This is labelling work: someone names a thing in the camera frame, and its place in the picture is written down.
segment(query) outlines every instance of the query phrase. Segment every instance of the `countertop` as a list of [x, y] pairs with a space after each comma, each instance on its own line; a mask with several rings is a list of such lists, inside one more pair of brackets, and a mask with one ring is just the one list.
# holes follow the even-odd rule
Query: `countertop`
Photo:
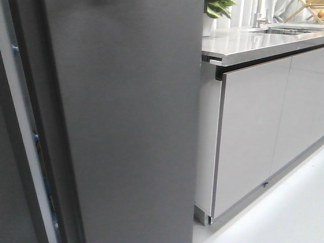
[[[324, 28], [319, 24], [268, 24], [264, 27], [295, 26]], [[324, 31], [298, 35], [248, 32], [251, 28], [218, 29], [202, 38], [202, 54], [215, 59], [211, 63], [230, 66], [324, 44]]]

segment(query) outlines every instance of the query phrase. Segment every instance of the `sink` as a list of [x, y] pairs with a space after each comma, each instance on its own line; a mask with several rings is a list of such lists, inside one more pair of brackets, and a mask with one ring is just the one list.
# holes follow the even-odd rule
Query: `sink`
[[297, 34], [306, 34], [306, 33], [324, 31], [324, 28], [279, 26], [279, 27], [267, 27], [267, 28], [254, 28], [254, 29], [248, 29], [244, 31], [253, 32], [253, 33], [265, 33], [265, 34], [297, 35]]

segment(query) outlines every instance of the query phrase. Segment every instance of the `white floor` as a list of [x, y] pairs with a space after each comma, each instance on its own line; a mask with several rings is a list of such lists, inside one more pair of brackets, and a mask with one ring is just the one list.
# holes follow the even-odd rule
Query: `white floor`
[[194, 225], [193, 243], [324, 243], [324, 147], [215, 232]]

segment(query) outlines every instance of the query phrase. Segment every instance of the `plant pot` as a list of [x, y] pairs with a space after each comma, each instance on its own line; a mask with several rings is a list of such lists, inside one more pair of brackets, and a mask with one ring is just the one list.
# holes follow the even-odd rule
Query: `plant pot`
[[213, 22], [214, 22], [214, 19], [208, 17], [207, 14], [204, 14], [204, 19], [202, 21], [202, 36], [203, 37], [211, 35]]

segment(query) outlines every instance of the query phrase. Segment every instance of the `faucet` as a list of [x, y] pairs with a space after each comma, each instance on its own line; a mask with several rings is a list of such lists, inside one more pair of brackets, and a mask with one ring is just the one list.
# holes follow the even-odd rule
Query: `faucet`
[[254, 19], [253, 19], [253, 28], [260, 28], [260, 24], [272, 23], [271, 13], [269, 9], [266, 10], [266, 14], [265, 14], [266, 17], [262, 18], [262, 14], [261, 14], [262, 1], [263, 0], [258, 0], [257, 12], [254, 14]]

